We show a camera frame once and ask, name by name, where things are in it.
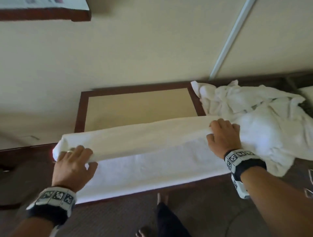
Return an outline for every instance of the brown carpet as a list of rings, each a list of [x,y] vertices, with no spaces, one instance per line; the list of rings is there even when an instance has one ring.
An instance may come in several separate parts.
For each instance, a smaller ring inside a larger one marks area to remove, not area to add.
[[[312,167],[312,163],[306,161],[296,162],[285,179],[297,188],[309,187],[308,164]],[[21,162],[18,167],[0,176],[0,188],[7,188],[2,189],[2,193],[20,195],[23,204],[20,209],[0,211],[1,236],[7,236],[16,227],[25,217],[25,207],[35,193],[51,182],[53,165],[50,161],[44,162],[42,154]],[[14,180],[14,183],[10,186],[4,183],[5,180]],[[151,193],[77,206],[57,236],[130,237],[135,236],[135,232],[143,226],[149,226],[153,230],[152,236],[155,236],[156,196],[156,193]],[[173,191],[170,193],[169,206],[194,237],[270,236],[253,203],[240,199],[231,181],[216,186]]]

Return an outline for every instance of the bare foot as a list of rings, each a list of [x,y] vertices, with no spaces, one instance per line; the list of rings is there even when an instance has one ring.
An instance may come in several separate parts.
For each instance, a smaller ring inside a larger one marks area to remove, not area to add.
[[[148,237],[147,235],[145,235],[142,230],[139,230],[137,233],[136,233],[136,237]]]
[[[157,194],[157,204],[159,204],[160,202],[163,202],[165,205],[167,205],[168,204],[168,194],[158,193]]]

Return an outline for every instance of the leg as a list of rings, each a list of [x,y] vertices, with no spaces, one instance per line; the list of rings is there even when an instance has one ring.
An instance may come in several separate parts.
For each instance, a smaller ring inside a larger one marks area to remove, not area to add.
[[[163,202],[160,194],[158,194],[156,215],[158,237],[191,237],[178,217]]]

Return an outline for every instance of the wall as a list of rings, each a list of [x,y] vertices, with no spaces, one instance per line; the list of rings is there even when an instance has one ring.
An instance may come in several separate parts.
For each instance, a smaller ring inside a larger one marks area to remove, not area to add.
[[[313,1],[257,0],[217,77],[313,69]]]
[[[81,91],[208,76],[244,2],[89,0],[91,22],[0,22],[0,132],[57,142]]]

